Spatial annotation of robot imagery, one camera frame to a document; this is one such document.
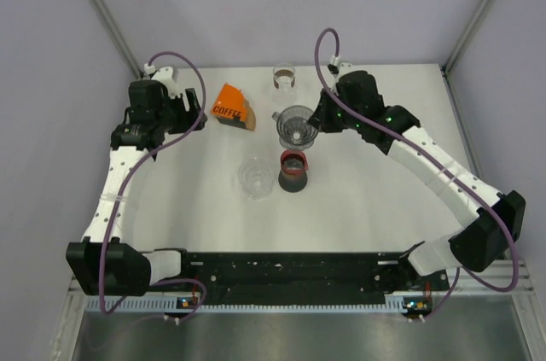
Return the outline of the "orange coffee filter box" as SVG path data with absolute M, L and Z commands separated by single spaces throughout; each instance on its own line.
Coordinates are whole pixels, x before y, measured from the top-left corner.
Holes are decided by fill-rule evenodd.
M 241 90 L 231 84 L 224 84 L 212 105 L 211 115 L 222 125 L 247 131 L 256 128 L 256 116 L 250 102 Z

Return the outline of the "grey transparent dripper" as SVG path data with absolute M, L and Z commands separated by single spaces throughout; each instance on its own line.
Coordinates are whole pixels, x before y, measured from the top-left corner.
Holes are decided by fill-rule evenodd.
M 302 105 L 293 105 L 272 114 L 283 148 L 304 151 L 314 144 L 318 130 L 308 123 L 312 115 L 313 111 Z

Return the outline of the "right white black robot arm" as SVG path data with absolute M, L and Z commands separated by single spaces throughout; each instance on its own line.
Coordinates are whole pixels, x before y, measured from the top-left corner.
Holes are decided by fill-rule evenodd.
M 310 125 L 324 133 L 355 131 L 412 172 L 460 225 L 457 231 L 407 250 L 399 261 L 399 281 L 416 289 L 436 271 L 462 268 L 483 282 L 480 273 L 505 250 L 515 250 L 526 209 L 524 197 L 483 182 L 445 152 L 408 109 L 386 105 L 372 74 L 345 63 L 330 65 L 328 71 L 334 84 L 323 87 Z

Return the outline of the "dark carafe with red lid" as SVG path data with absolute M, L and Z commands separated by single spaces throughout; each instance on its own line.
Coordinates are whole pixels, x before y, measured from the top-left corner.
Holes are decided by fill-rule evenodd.
M 280 158 L 281 170 L 278 174 L 278 183 L 289 193 L 298 193 L 305 188 L 308 182 L 308 162 L 303 152 L 285 150 Z

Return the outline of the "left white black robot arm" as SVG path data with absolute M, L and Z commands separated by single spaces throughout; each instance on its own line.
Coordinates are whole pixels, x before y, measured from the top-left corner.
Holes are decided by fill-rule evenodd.
M 193 281 L 181 248 L 142 253 L 131 245 L 132 226 L 148 171 L 168 146 L 166 136 L 187 136 L 204 128 L 206 116 L 195 89 L 174 82 L 130 83 L 130 105 L 110 138 L 107 178 L 95 214 L 81 241 L 69 243 L 66 259 L 90 296 L 141 296 L 165 279 L 174 289 Z

